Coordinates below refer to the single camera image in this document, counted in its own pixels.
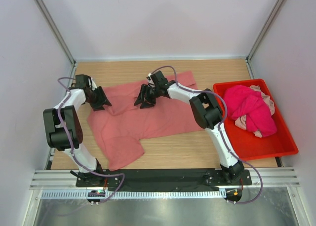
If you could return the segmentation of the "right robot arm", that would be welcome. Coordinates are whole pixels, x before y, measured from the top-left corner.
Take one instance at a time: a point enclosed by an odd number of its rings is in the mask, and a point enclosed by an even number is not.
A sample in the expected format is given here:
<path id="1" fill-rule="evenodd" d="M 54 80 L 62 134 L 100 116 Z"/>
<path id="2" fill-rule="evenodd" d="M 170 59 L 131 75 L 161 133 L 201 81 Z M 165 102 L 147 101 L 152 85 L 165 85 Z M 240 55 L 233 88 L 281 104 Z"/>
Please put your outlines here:
<path id="1" fill-rule="evenodd" d="M 244 172 L 244 165 L 236 154 L 224 127 L 226 112 L 218 103 L 219 95 L 206 90 L 196 90 L 179 83 L 168 81 L 161 71 L 149 74 L 148 82 L 141 85 L 134 105 L 151 108 L 158 97 L 179 100 L 189 104 L 197 125 L 210 136 L 220 159 L 224 179 L 228 183 L 238 182 Z"/>

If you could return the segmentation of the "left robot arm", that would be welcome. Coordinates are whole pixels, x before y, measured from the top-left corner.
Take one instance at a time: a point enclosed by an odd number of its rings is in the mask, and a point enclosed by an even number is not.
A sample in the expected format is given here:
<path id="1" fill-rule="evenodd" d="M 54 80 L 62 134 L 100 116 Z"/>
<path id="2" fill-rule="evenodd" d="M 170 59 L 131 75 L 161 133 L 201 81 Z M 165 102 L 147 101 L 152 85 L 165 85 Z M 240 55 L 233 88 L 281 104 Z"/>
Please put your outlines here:
<path id="1" fill-rule="evenodd" d="M 77 111 L 90 104 L 93 111 L 111 106 L 103 88 L 88 75 L 61 77 L 58 83 L 66 89 L 66 96 L 55 107 L 43 111 L 46 140 L 50 148 L 65 153 L 79 168 L 81 174 L 103 177 L 98 160 L 83 144 L 83 131 Z"/>

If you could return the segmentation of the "salmon pink t shirt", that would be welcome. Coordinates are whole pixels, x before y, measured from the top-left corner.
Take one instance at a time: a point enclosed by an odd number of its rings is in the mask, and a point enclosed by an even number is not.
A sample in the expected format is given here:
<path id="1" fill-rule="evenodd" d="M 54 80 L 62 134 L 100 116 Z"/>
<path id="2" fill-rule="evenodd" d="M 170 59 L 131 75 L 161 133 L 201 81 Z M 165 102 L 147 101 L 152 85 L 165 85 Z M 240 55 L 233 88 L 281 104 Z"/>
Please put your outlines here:
<path id="1" fill-rule="evenodd" d="M 121 169 L 144 153 L 142 139 L 200 131 L 191 107 L 182 101 L 159 97 L 151 108 L 134 105 L 144 81 L 103 90 L 111 102 L 101 111 L 91 111 L 87 123 L 96 144 L 108 160 L 108 169 Z"/>

